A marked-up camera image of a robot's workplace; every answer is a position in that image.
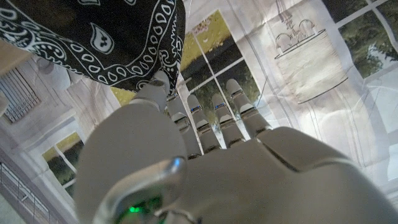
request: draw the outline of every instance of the white paisley print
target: white paisley print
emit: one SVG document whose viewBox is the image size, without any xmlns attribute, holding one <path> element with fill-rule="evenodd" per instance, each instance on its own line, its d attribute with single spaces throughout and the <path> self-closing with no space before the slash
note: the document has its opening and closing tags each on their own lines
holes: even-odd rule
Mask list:
<svg viewBox="0 0 398 224">
<path fill-rule="evenodd" d="M 76 41 L 78 38 L 65 37 L 39 24 L 28 16 L 29 12 L 17 7 L 14 1 L 7 0 L 0 3 L 0 39 L 106 85 L 137 91 L 161 69 L 169 76 L 171 87 L 175 87 L 184 38 L 184 30 L 178 32 L 177 28 L 178 23 L 183 23 L 182 27 L 185 25 L 183 7 L 177 7 L 177 4 L 182 4 L 179 1 L 142 1 L 141 4 L 139 0 L 121 1 L 121 7 L 131 7 L 131 10 L 137 12 L 152 2 L 150 11 L 146 12 L 147 16 L 143 16 L 147 19 L 138 24 L 135 19 L 140 16 L 137 15 L 132 18 L 134 26 L 117 29 L 109 28 L 109 23 L 102 20 L 83 18 L 77 22 L 87 27 L 84 35 L 89 33 L 91 37 Z M 104 1 L 100 0 L 78 0 L 76 3 L 87 11 L 106 7 Z M 133 37 L 121 35 L 124 29 L 143 27 L 147 31 L 146 35 L 142 35 L 143 32 Z M 142 39 L 145 44 L 129 55 L 128 63 L 115 63 L 120 51 L 129 45 L 128 41 L 134 39 Z"/>
</svg>

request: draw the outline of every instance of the wooden surface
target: wooden surface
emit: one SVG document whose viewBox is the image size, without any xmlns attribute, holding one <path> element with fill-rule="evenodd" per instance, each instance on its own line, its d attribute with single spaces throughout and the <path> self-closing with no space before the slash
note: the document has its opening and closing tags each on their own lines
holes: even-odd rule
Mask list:
<svg viewBox="0 0 398 224">
<path fill-rule="evenodd" d="M 21 62 L 27 61 L 31 56 L 32 53 L 0 40 L 0 76 L 15 68 Z"/>
</svg>

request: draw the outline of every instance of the tree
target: tree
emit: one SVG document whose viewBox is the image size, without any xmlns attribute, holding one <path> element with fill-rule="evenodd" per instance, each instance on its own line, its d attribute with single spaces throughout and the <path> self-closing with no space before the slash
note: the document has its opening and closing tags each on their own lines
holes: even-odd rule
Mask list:
<svg viewBox="0 0 398 224">
<path fill-rule="evenodd" d="M 372 11 L 341 27 L 340 33 L 363 78 L 383 68 L 383 61 L 375 53 L 383 54 L 385 60 L 398 60 L 398 54 L 391 45 L 387 32 Z"/>
</svg>

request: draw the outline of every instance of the paisley pattern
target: paisley pattern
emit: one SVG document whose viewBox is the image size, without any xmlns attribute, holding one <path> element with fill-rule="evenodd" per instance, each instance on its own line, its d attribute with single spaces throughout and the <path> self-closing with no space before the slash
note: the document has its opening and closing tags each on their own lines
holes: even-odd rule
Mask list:
<svg viewBox="0 0 398 224">
<path fill-rule="evenodd" d="M 61 28 L 26 4 L 0 3 L 1 40 L 106 85 L 138 91 L 161 69 L 175 88 L 185 35 L 181 0 L 78 0 L 67 3 L 76 16 Z"/>
</svg>

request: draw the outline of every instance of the window pane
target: window pane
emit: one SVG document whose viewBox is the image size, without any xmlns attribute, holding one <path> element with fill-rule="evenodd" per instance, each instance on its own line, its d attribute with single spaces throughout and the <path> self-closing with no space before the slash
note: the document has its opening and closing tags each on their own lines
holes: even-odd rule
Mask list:
<svg viewBox="0 0 398 224">
<path fill-rule="evenodd" d="M 367 6 L 365 0 L 322 0 L 326 8 L 328 8 L 331 18 L 334 22 L 338 22 L 352 13 Z"/>
<path fill-rule="evenodd" d="M 195 92 L 192 93 L 198 98 L 203 112 L 209 120 L 209 123 L 212 125 L 217 123 L 213 102 L 211 101 L 211 98 L 216 93 L 221 94 L 214 80 L 208 82 L 206 85 L 200 87 L 198 90 L 195 90 Z"/>
<path fill-rule="evenodd" d="M 356 68 L 363 78 L 387 68 L 398 60 L 382 24 L 367 12 L 339 29 Z"/>
<path fill-rule="evenodd" d="M 75 192 L 75 184 L 72 184 L 71 186 L 65 188 L 65 190 L 71 197 L 73 197 L 73 193 Z"/>
<path fill-rule="evenodd" d="M 219 11 L 196 26 L 194 32 L 214 73 L 242 57 Z"/>
<path fill-rule="evenodd" d="M 43 157 L 61 185 L 64 185 L 75 178 L 74 171 L 68 167 L 53 147 L 44 153 Z"/>
<path fill-rule="evenodd" d="M 386 18 L 394 32 L 394 37 L 398 40 L 398 1 L 388 1 L 377 7 L 377 9 Z"/>
<path fill-rule="evenodd" d="M 220 87 L 223 90 L 229 105 L 231 105 L 231 109 L 234 111 L 235 116 L 239 119 L 240 115 L 238 110 L 236 109 L 232 99 L 229 97 L 229 93 L 226 90 L 226 82 L 231 78 L 235 79 L 239 83 L 251 103 L 254 105 L 256 105 L 259 101 L 261 93 L 245 61 L 239 62 L 237 65 L 217 76 L 218 83 L 220 84 Z"/>
<path fill-rule="evenodd" d="M 70 149 L 66 150 L 63 152 L 65 157 L 68 159 L 68 161 L 77 169 L 77 163 L 79 161 L 79 155 L 81 150 L 83 149 L 84 144 L 80 140 L 76 144 L 74 144 Z"/>
<path fill-rule="evenodd" d="M 192 33 L 187 33 L 185 36 L 181 74 L 189 90 L 194 89 L 212 76 Z"/>
<path fill-rule="evenodd" d="M 70 149 L 73 145 L 80 141 L 80 137 L 77 133 L 73 133 L 57 143 L 57 147 L 61 152 L 65 152 Z"/>
<path fill-rule="evenodd" d="M 83 142 L 81 141 L 77 133 L 73 133 L 66 137 L 64 140 L 57 143 L 57 147 L 63 152 L 67 160 L 77 168 L 77 163 L 79 160 L 79 155 L 83 149 Z"/>
<path fill-rule="evenodd" d="M 218 86 L 214 80 L 206 83 L 206 85 L 195 90 L 192 94 L 198 98 L 198 101 L 202 107 L 202 110 L 207 117 L 213 131 L 221 144 L 221 147 L 225 148 L 225 143 L 223 140 L 223 135 L 221 133 L 220 127 L 217 125 L 218 121 L 216 118 L 216 113 L 213 108 L 212 97 L 214 94 L 221 94 Z"/>
</svg>

